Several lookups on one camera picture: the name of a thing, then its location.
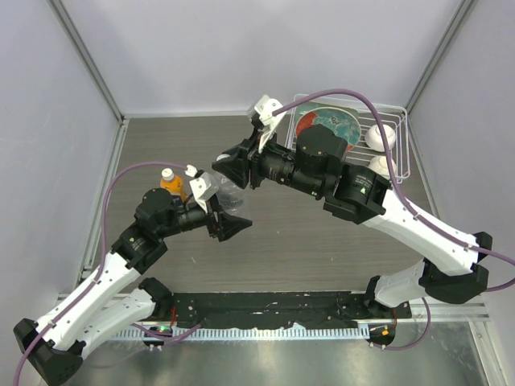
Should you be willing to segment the white bowl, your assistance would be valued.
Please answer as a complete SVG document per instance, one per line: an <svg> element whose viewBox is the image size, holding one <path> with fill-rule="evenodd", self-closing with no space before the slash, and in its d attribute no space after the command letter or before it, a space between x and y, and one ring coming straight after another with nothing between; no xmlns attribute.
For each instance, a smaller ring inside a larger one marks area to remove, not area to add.
<svg viewBox="0 0 515 386"><path fill-rule="evenodd" d="M385 179L391 180L389 173L388 160L385 155L373 157L368 165L368 168Z"/></svg>
<svg viewBox="0 0 515 386"><path fill-rule="evenodd" d="M383 127L388 147L392 150L397 141L395 130L387 124L384 124ZM378 125L373 125L367 130L365 133L365 144L376 152L385 152L381 131Z"/></svg>

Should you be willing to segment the upper white bowl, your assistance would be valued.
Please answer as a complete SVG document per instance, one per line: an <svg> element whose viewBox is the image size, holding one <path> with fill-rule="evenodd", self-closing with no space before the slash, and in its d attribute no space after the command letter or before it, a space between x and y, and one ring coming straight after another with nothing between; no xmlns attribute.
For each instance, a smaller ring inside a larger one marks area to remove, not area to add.
<svg viewBox="0 0 515 386"><path fill-rule="evenodd" d="M388 147L392 150L397 141L395 130L387 124L384 124L383 127ZM373 125L367 130L365 133L365 144L376 152L385 152L381 131L378 125Z"/></svg>

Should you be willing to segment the clear plastic bottle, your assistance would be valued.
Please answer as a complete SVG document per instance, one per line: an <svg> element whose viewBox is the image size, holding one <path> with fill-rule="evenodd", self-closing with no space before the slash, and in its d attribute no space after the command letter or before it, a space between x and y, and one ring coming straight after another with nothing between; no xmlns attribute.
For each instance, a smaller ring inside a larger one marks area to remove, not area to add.
<svg viewBox="0 0 515 386"><path fill-rule="evenodd" d="M229 216L246 217L247 203L244 191L221 173L212 172L217 190L214 195L217 211Z"/></svg>

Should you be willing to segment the aluminium frame rail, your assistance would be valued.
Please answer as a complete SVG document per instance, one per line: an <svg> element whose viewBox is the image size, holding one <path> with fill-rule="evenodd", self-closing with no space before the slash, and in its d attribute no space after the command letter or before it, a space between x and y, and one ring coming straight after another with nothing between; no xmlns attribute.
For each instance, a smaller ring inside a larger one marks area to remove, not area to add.
<svg viewBox="0 0 515 386"><path fill-rule="evenodd" d="M483 302L469 302L462 305L452 305L426 300L431 313L432 322L484 322L490 316Z"/></svg>

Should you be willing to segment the lower white bowl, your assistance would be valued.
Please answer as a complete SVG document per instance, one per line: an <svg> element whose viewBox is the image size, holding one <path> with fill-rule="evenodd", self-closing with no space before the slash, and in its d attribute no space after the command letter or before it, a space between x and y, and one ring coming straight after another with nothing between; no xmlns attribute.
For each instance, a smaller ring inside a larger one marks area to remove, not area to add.
<svg viewBox="0 0 515 386"><path fill-rule="evenodd" d="M368 165L368 168L385 179L391 180L389 173L388 160L385 155L373 157Z"/></svg>

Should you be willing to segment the red and teal plate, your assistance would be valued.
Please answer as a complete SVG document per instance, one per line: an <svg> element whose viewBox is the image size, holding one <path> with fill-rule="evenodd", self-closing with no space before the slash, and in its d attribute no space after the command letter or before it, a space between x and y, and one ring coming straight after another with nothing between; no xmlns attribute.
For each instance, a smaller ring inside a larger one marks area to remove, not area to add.
<svg viewBox="0 0 515 386"><path fill-rule="evenodd" d="M323 125L337 137L343 138L351 150L361 139L358 117L355 109L307 102L295 109L295 135L312 125Z"/></svg>

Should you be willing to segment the orange juice bottle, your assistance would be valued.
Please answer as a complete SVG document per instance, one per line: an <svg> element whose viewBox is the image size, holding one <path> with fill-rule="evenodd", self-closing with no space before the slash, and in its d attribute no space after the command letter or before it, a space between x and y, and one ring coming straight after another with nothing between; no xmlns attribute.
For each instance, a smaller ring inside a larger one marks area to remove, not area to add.
<svg viewBox="0 0 515 386"><path fill-rule="evenodd" d="M186 192L183 185L183 179L175 173L173 181L166 182L160 180L160 187L168 191L172 196L172 202L176 207L183 207L186 202Z"/></svg>

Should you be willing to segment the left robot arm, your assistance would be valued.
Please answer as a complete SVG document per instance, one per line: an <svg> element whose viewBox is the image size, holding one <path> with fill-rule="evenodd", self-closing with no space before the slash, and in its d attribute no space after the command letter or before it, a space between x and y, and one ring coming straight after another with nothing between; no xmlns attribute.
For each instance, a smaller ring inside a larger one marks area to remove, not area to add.
<svg viewBox="0 0 515 386"><path fill-rule="evenodd" d="M46 384L66 383L98 346L124 326L147 317L161 321L170 314L172 293L153 277L121 301L108 304L165 254L166 238L206 228L211 237L226 241L252 225L251 220L226 211L216 195L202 204L183 204L179 196L162 188L143 196L134 218L101 263L60 304L14 327L22 360L29 361Z"/></svg>

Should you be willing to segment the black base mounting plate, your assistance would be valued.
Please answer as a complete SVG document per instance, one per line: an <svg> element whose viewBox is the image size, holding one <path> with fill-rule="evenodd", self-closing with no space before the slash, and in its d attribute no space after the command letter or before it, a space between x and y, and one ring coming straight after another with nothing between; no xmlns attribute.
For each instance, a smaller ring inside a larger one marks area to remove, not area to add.
<svg viewBox="0 0 515 386"><path fill-rule="evenodd" d="M299 324L313 329L347 328L365 319L408 319L410 306L403 302L394 310L366 304L364 295L351 291L175 293L163 313L145 322L175 321L180 328L241 330L289 329Z"/></svg>

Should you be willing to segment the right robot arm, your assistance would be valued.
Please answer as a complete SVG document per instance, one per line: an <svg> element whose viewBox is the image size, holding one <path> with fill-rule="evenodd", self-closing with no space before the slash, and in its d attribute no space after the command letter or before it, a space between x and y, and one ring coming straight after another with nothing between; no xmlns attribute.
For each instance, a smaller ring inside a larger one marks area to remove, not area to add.
<svg viewBox="0 0 515 386"><path fill-rule="evenodd" d="M422 223L424 211L410 213L389 180L366 166L345 162L347 142L323 125L301 132L295 150L275 141L258 149L253 134L226 150L212 164L240 188L269 179L323 200L333 216L383 232L420 253L423 259L401 272L371 278L363 306L380 318L403 302L430 296L463 304L483 293L488 270L479 264L479 235L465 235L464 246L447 240Z"/></svg>

